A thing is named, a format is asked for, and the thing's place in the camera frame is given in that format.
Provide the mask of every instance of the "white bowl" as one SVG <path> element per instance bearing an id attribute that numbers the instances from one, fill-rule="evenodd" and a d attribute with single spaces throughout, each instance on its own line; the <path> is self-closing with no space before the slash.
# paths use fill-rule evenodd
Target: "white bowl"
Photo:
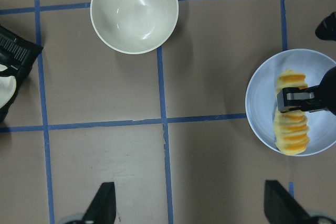
<path id="1" fill-rule="evenodd" d="M 0 65 L 0 71 L 7 69 Z M 16 89 L 16 79 L 14 76 L 0 77 L 0 108 L 2 108 L 13 96 Z"/>
<path id="2" fill-rule="evenodd" d="M 336 66 L 328 56 L 309 49 L 280 52 L 266 60 L 253 74 L 246 91 L 245 108 L 248 122 L 257 137 L 268 147 L 280 152 L 273 132 L 276 80 L 282 71 L 291 68 L 306 75 L 309 87 L 319 85 L 325 73 Z M 296 156 L 322 152 L 336 142 L 336 116 L 329 111 L 306 113 L 310 143 Z"/>
<path id="3" fill-rule="evenodd" d="M 106 45 L 142 54 L 162 45 L 173 32 L 177 0 L 91 0 L 93 27 Z"/>

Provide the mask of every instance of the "beige surface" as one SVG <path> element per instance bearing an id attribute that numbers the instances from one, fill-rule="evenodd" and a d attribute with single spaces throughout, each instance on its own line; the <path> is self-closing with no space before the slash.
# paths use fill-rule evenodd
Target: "beige surface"
<path id="1" fill-rule="evenodd" d="M 41 6 L 87 2 L 39 0 Z M 336 11 L 335 2 L 285 0 L 288 48 L 310 48 L 336 60 L 336 42 L 314 35 Z M 110 49 L 94 32 L 89 8 L 1 14 L 24 7 L 34 7 L 34 0 L 0 0 L 0 24 L 35 42 L 40 20 L 43 71 L 36 62 L 1 125 L 10 128 L 0 131 L 27 130 L 0 133 L 1 223 L 49 223 L 47 147 L 55 223 L 83 213 L 106 181 L 116 183 L 116 223 L 168 223 L 171 213 L 169 224 L 267 223 L 265 179 L 285 188 L 294 182 L 305 208 L 336 212 L 336 147 L 313 157 L 286 157 L 255 137 L 246 119 L 168 123 L 171 209 L 161 121 L 91 124 L 161 118 L 157 52 Z M 250 77 L 282 50 L 280 0 L 189 0 L 179 7 L 178 25 L 162 47 L 166 116 L 245 113 Z M 44 119 L 82 129 L 47 131 L 45 124 L 43 132 L 43 80 Z"/>

